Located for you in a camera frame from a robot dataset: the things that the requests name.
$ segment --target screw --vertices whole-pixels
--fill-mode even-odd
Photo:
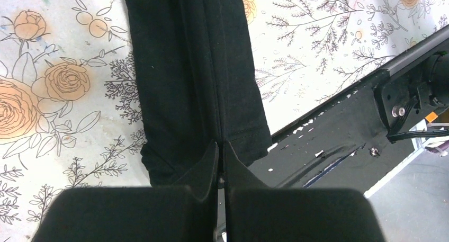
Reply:
[[[398,116],[404,116],[406,114],[406,109],[404,107],[393,107],[393,110],[391,110],[391,115],[393,115],[394,118],[397,118]]]
[[[377,148],[372,147],[370,149],[370,154],[371,154],[371,156],[378,156],[379,155],[379,150]]]

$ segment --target folded black fabric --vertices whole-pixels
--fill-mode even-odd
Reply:
[[[213,139],[249,165],[272,144],[242,0],[125,0],[153,186],[184,175]]]

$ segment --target white strip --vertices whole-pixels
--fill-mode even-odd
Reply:
[[[363,195],[365,198],[369,198],[373,196],[380,188],[382,188],[388,181],[390,181],[394,176],[396,176],[402,169],[404,169],[408,164],[410,164],[416,157],[418,157],[422,152],[424,152],[424,148],[420,148],[411,153],[406,159],[400,162],[395,168],[393,168],[390,172],[388,172],[383,178],[381,178],[373,187],[371,187],[368,191],[366,191]]]

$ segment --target white floral surface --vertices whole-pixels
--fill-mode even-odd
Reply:
[[[124,0],[0,0],[0,241],[77,186],[149,186]],[[445,0],[243,0],[272,133],[447,24]]]

